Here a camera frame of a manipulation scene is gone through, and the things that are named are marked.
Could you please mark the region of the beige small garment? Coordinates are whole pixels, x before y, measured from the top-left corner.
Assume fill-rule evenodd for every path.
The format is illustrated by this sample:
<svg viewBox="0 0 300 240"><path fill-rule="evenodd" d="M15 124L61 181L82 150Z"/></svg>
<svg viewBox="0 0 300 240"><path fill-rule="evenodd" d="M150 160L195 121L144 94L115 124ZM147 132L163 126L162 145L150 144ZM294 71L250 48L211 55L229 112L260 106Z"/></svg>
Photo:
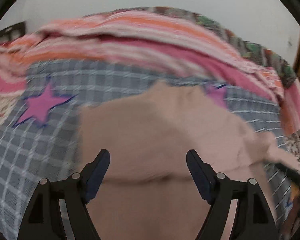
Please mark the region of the beige small garment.
<svg viewBox="0 0 300 240"><path fill-rule="evenodd" d="M186 154L233 180L255 178L270 207L265 160L299 170L272 132L256 133L199 86L156 82L145 93L80 110L82 163L100 150L110 165L89 215L102 239L195 239L209 211Z"/></svg>

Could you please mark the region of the grey plaid star blanket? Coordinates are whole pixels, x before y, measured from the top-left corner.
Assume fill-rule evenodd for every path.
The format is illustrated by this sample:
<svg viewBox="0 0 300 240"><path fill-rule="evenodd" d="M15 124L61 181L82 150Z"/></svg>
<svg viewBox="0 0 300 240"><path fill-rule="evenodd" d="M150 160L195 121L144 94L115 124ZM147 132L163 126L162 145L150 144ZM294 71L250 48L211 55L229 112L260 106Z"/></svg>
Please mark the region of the grey plaid star blanket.
<svg viewBox="0 0 300 240"><path fill-rule="evenodd" d="M26 89L0 127L0 232L6 239L18 237L26 206L42 178L62 180L85 165L81 108L143 94L156 82L201 87L217 106L239 116L256 133L272 132L278 148L288 152L278 105L240 87L102 61L37 63L28 69ZM282 224L290 182L275 164L265 160L263 168L274 202L270 209Z"/></svg>

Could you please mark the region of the pink orange striped blanket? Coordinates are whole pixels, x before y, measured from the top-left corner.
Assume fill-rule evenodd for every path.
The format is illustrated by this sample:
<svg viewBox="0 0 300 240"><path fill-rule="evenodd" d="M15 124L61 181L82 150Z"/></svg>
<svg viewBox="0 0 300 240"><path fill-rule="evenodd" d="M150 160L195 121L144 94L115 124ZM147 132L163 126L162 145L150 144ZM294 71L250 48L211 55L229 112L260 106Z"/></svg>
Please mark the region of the pink orange striped blanket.
<svg viewBox="0 0 300 240"><path fill-rule="evenodd" d="M20 95L25 90L25 73L32 63L103 60L182 77L215 77L278 103L283 121L284 88L275 71L243 58L228 42L190 20L147 9L55 20L1 43L0 96Z"/></svg>

